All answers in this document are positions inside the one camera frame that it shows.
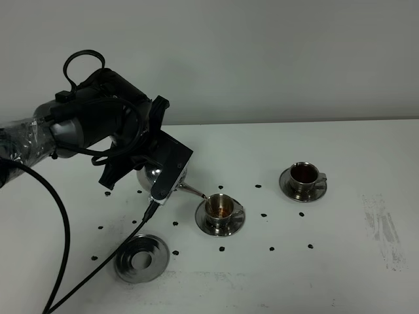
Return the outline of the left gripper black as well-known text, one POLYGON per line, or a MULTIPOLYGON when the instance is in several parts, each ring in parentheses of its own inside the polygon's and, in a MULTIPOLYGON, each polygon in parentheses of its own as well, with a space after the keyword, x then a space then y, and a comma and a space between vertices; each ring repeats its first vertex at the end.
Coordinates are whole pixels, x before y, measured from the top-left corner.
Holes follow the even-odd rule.
POLYGON ((106 162, 99 183, 112 190, 120 179, 132 170, 140 170, 146 165, 162 171, 164 162, 171 151, 188 148, 171 135, 161 130, 162 121, 170 102, 157 96, 149 113, 148 131, 141 136, 136 147, 126 155, 120 155, 106 162))

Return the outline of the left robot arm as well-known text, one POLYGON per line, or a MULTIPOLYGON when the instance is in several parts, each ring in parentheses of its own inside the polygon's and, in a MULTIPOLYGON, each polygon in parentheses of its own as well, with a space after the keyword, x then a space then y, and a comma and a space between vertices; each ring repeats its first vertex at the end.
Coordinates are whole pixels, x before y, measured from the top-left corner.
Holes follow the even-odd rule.
POLYGON ((162 131, 169 102, 152 100, 116 72, 91 74, 74 90, 62 91, 28 119, 1 126, 1 158, 32 167, 48 156, 90 156, 103 166, 99 179, 112 190, 129 172, 160 170, 153 192, 163 197, 181 180, 193 151, 162 131))

